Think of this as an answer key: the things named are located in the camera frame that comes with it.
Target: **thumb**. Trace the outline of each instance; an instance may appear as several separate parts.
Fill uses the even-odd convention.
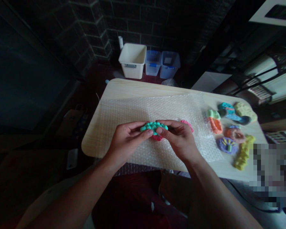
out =
[[[171,132],[169,132],[168,130],[162,128],[162,127],[158,127],[156,129],[157,134],[159,134],[161,137],[166,138],[169,142],[175,142],[177,136],[172,134]]]
[[[152,135],[153,135],[153,130],[148,129],[140,133],[138,136],[136,136],[133,141],[136,143],[136,145],[140,145],[142,142],[150,138]]]

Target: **storage bin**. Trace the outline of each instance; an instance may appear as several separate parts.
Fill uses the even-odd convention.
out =
[[[161,67],[161,52],[148,50],[146,52],[145,73],[156,76]]]
[[[162,52],[160,78],[171,79],[180,68],[180,57],[177,52]]]
[[[119,57],[124,76],[126,78],[142,79],[145,58],[146,45],[126,43]]]

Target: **blue plastic bin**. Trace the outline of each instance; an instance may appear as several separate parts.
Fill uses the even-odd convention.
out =
[[[162,52],[160,78],[171,79],[180,68],[180,56],[177,52]]]
[[[145,73],[156,76],[161,67],[161,52],[148,50],[146,52]]]

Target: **brick wall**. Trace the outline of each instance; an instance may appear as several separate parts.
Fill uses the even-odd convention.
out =
[[[124,42],[176,51],[193,64],[235,0],[99,0],[113,50]]]
[[[8,0],[49,50],[79,78],[112,53],[98,0]]]
[[[235,0],[8,0],[32,31],[79,76],[110,64],[124,42],[176,51],[193,64]]]

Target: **wooden table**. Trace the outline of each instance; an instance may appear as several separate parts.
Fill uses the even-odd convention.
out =
[[[133,80],[113,79],[108,83],[101,100],[103,101],[105,99],[126,99],[133,97],[170,96],[189,93],[201,92],[159,84],[143,83]],[[245,100],[241,98],[212,94],[208,92],[202,93],[204,94],[205,103],[207,104],[209,109],[213,110],[217,110],[217,105],[222,102],[227,102],[230,104],[234,104],[235,102],[243,102],[245,104],[248,104]],[[93,151],[93,148],[95,147],[97,141],[97,131],[95,131],[94,127],[96,124],[96,120],[98,119],[99,111],[100,104],[98,105],[93,115],[93,118],[82,141],[82,150],[87,156],[96,156],[95,151]],[[225,118],[221,119],[221,123],[223,127],[227,127],[233,124],[231,120]],[[243,133],[256,137],[255,143],[267,143],[258,122],[250,123],[249,125],[242,126],[241,128]],[[226,153],[222,154],[225,160],[209,163],[219,177],[243,181],[250,181],[253,179],[255,180],[256,168],[254,168],[253,165],[253,156],[250,157],[245,170],[239,171],[232,166],[234,160],[233,156],[230,156]]]

